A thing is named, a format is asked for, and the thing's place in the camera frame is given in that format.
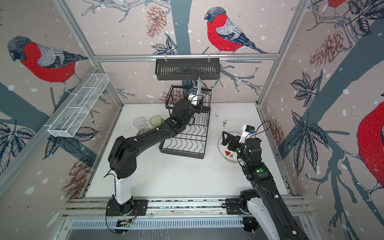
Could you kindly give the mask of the white mesh wall shelf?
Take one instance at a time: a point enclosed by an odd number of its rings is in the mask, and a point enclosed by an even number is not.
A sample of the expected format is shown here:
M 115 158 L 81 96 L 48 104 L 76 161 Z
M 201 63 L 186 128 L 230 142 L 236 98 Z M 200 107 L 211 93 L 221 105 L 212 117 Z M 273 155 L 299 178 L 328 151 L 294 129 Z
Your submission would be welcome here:
M 48 128 L 53 137 L 73 138 L 92 107 L 110 82 L 106 74 L 88 75 L 81 89 L 70 97 L 70 102 Z

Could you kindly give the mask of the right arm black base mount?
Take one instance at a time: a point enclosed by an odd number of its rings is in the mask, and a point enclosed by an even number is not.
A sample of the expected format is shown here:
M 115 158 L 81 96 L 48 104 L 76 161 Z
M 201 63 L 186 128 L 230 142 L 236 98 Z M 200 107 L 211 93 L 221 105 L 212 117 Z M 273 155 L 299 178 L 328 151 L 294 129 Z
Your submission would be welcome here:
M 221 205 L 221 208 L 226 209 L 228 215 L 250 215 L 248 203 L 251 199 L 259 197 L 260 195 L 255 189 L 244 190 L 240 192 L 238 198 L 225 199 L 225 203 Z

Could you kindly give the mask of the horizontal aluminium frame bar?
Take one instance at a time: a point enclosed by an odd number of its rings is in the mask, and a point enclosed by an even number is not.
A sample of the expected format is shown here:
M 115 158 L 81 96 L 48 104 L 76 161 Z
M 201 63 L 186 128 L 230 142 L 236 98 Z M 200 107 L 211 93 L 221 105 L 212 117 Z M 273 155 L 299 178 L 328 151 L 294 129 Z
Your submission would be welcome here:
M 223 61 L 276 61 L 280 54 L 189 54 L 189 55 L 95 55 L 97 63 L 109 62 L 152 62 L 157 59 L 220 59 Z

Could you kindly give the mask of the green glass tumbler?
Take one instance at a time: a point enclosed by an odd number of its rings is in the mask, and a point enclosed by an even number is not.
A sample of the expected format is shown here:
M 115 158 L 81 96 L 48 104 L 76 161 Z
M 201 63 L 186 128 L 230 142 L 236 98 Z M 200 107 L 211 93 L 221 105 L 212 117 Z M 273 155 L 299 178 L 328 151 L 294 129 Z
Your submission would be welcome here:
M 161 116 L 152 116 L 150 118 L 150 125 L 152 128 L 157 128 L 159 127 L 163 122 L 163 118 Z

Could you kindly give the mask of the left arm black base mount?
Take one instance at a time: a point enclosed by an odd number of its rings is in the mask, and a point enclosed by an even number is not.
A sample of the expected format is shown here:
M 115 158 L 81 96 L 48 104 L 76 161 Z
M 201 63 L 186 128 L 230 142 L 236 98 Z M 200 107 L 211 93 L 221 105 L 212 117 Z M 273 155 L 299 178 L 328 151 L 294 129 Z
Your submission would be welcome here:
M 115 197 L 107 203 L 106 216 L 107 217 L 123 217 L 123 216 L 145 216 L 148 200 L 135 200 L 129 199 L 126 203 L 120 205 Z

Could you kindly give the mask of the white patterned plate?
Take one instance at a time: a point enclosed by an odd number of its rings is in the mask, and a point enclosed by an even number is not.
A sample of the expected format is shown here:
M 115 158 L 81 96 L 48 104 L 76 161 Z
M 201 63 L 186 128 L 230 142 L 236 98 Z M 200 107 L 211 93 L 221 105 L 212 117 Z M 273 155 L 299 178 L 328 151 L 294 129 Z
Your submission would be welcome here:
M 223 158 L 231 163 L 240 163 L 240 155 L 244 150 L 244 143 L 240 143 L 241 134 L 236 132 L 222 132 L 218 140 L 218 149 Z

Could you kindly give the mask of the pink floral bowl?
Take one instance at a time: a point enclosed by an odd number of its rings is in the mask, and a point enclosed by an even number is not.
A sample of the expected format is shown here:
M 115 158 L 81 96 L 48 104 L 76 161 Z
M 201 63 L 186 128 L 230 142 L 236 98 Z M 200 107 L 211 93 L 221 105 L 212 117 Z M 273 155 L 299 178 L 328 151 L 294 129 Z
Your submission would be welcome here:
M 146 132 L 148 132 L 148 131 L 150 131 L 151 129 L 141 129 L 141 130 L 139 130 L 138 132 L 137 132 L 137 136 L 138 135 L 141 135 L 141 134 L 144 134 L 144 133 L 146 133 Z

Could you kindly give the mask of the black hanging wall basket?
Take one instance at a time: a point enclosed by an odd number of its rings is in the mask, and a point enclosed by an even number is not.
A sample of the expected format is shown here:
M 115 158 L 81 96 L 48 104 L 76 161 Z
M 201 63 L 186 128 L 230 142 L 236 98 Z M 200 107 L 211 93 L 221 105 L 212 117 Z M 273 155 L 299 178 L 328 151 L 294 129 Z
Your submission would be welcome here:
M 159 81 L 217 80 L 220 59 L 157 59 L 155 74 Z

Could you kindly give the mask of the pale green plate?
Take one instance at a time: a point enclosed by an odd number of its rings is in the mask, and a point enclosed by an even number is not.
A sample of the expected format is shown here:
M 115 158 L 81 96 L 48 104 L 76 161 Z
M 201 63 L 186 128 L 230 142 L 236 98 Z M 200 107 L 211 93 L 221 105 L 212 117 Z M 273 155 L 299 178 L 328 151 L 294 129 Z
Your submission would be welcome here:
M 199 95 L 199 101 L 202 97 L 202 94 L 201 94 L 201 90 L 202 90 L 202 79 L 201 77 L 198 77 L 198 85 L 197 85 L 197 88 L 198 88 L 198 91 L 197 91 L 197 95 Z

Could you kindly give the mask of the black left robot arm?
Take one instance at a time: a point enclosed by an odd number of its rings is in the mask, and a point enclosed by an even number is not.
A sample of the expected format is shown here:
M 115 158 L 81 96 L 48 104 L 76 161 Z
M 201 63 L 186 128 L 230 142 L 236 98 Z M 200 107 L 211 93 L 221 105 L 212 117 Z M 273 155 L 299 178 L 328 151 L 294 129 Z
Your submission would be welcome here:
M 195 114 L 202 111 L 201 100 L 196 97 L 178 101 L 173 111 L 160 126 L 143 134 L 125 138 L 118 137 L 108 156 L 110 170 L 115 176 L 114 200 L 118 206 L 130 205 L 132 200 L 131 175 L 137 169 L 137 157 L 148 148 L 173 138 L 184 131 Z

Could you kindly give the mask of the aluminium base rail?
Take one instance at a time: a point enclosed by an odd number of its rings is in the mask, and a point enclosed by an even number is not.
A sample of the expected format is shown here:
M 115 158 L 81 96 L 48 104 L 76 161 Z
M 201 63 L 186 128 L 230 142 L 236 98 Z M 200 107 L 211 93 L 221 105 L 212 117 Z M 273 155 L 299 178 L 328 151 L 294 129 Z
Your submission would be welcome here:
M 151 230 L 181 228 L 243 227 L 250 214 L 229 215 L 224 197 L 139 198 L 138 211 L 131 216 L 107 217 L 108 197 L 71 200 L 59 230 Z

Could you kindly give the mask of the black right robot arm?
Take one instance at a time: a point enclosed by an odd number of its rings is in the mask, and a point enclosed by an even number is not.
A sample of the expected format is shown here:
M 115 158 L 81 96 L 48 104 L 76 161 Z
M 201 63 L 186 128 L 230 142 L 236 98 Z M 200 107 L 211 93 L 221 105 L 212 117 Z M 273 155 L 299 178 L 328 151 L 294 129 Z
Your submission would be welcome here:
M 244 162 L 242 171 L 252 185 L 240 193 L 240 210 L 256 219 L 269 240 L 307 240 L 282 199 L 272 173 L 262 162 L 262 140 L 242 140 L 227 132 L 222 132 L 222 138 L 222 145 L 235 151 L 237 160 Z

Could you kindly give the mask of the clear plastic cup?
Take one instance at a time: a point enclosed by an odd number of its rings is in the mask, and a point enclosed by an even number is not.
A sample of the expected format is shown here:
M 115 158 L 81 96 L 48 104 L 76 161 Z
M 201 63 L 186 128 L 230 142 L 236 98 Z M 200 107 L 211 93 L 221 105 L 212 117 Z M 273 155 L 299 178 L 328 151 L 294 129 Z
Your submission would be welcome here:
M 140 131 L 140 130 L 145 130 L 148 128 L 148 123 L 144 117 L 138 117 L 133 121 L 133 125 L 135 128 Z

